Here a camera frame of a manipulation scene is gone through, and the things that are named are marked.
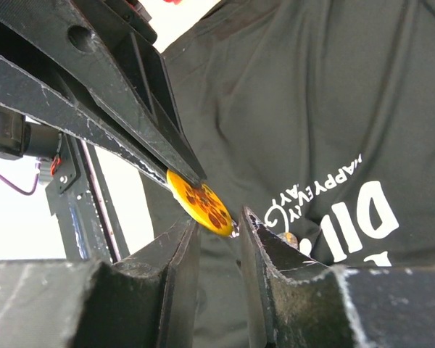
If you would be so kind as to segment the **black t-shirt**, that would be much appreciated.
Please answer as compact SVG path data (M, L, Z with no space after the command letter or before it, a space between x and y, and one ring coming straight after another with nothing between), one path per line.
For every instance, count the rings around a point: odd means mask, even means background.
M163 56L232 218L325 265L435 266L435 1L221 1Z

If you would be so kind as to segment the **small metal brooch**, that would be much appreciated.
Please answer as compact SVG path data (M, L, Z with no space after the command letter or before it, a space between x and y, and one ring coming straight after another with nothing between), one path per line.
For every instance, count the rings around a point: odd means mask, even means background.
M299 248L299 242L297 237L292 234L291 232L285 232L285 233L280 233L278 234L278 237L284 241L286 244L288 244L290 247L294 248L294 249L298 249Z

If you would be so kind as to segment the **yellow round brooch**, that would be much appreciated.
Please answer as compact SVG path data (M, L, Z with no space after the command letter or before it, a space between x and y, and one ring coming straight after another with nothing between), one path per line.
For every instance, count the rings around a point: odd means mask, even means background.
M218 196L203 183L194 188L172 170L166 172L166 180L179 205L196 221L219 236L229 237L233 221Z

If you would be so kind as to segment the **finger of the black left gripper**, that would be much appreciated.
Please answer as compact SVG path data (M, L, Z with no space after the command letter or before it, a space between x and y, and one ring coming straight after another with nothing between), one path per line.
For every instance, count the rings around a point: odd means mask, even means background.
M166 169L147 157L146 150L121 127L104 119L82 102L61 93L0 55L0 107L19 112L98 146L125 160L148 179L168 189Z
M155 39L128 1L0 1L0 55L97 111L166 172L198 186L206 175L183 133Z

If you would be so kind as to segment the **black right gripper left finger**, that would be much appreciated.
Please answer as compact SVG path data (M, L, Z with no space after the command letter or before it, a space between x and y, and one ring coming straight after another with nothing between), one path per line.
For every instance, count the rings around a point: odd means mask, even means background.
M114 265L0 261L0 347L190 347L199 250L182 217Z

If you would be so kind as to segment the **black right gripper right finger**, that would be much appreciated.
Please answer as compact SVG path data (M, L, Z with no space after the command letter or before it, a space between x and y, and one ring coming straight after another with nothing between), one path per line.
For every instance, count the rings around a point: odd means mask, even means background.
M239 216L251 347L435 347L435 267L326 266Z

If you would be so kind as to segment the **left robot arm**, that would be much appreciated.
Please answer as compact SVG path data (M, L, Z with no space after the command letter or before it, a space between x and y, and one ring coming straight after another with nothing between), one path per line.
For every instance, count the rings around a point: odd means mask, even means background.
M156 39L138 1L0 1L0 157L55 157L67 134L199 186Z

